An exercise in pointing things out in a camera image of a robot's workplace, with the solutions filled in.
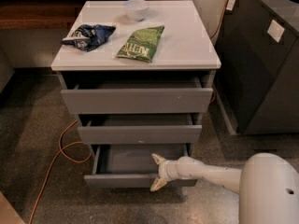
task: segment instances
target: dark countertop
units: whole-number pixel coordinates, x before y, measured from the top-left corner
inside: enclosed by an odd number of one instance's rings
[[[299,36],[299,4],[289,0],[260,0]]]

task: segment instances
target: wooden shelf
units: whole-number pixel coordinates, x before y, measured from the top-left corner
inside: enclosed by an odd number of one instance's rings
[[[0,0],[0,29],[70,29],[85,1],[113,0]]]

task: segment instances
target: gray drawer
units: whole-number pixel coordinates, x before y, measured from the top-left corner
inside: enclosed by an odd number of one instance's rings
[[[65,78],[62,96],[72,114],[206,112],[213,90],[188,73]]]
[[[201,125],[190,114],[82,115],[78,133],[84,144],[195,143]]]
[[[84,179],[92,188],[149,188],[158,175],[151,157],[157,153],[169,160],[186,156],[186,145],[99,146],[92,175]],[[169,186],[194,186],[196,180],[176,180]]]

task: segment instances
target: snack package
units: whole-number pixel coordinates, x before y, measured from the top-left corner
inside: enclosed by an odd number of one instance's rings
[[[158,26],[134,31],[118,52],[117,57],[151,63],[163,30],[164,26]]]
[[[115,29],[115,26],[81,25],[70,37],[64,38],[62,44],[91,51],[106,43]]]

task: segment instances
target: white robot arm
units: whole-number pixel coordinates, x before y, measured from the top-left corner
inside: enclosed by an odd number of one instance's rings
[[[279,156],[252,156],[242,170],[205,165],[190,157],[176,161],[152,154],[159,165],[155,191],[176,179],[200,179],[239,194],[240,224],[298,224],[299,174]]]

